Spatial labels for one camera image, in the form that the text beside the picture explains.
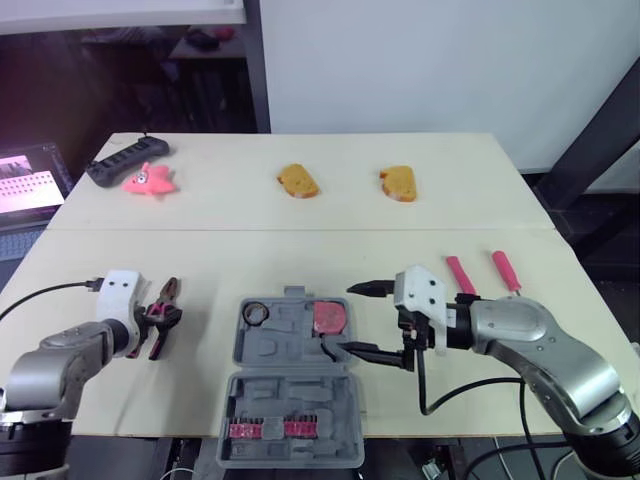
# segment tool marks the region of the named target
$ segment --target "white wall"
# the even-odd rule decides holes
[[[271,127],[492,132],[550,168],[640,55],[638,0],[262,0]]]

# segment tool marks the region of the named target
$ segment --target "black remote control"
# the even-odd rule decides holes
[[[116,178],[131,167],[141,165],[153,156],[169,153],[169,144],[155,137],[140,137],[136,143],[108,156],[100,162],[91,162],[87,173],[100,187],[110,187]]]

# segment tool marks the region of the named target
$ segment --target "cable connector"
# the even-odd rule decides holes
[[[97,277],[93,280],[85,281],[84,284],[90,292],[99,292],[102,288],[102,282],[104,282],[104,277]]]

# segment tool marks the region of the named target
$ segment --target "black pole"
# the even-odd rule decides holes
[[[640,58],[534,192],[549,210],[568,207],[639,139]]]

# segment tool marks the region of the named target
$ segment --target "pink handle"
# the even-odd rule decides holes
[[[516,272],[513,271],[513,267],[511,266],[511,263],[509,263],[507,254],[502,250],[496,250],[491,254],[491,258],[493,258],[493,263],[496,264],[496,268],[498,269],[498,272],[500,272],[500,276],[507,285],[509,291],[517,292],[520,290],[522,285],[520,285],[518,277],[516,277]]]
[[[473,287],[469,277],[467,277],[462,265],[460,265],[458,257],[447,257],[446,262],[453,272],[453,276],[456,277],[456,282],[458,282],[458,286],[462,289],[462,293],[471,293],[472,295],[476,295],[476,289]]]

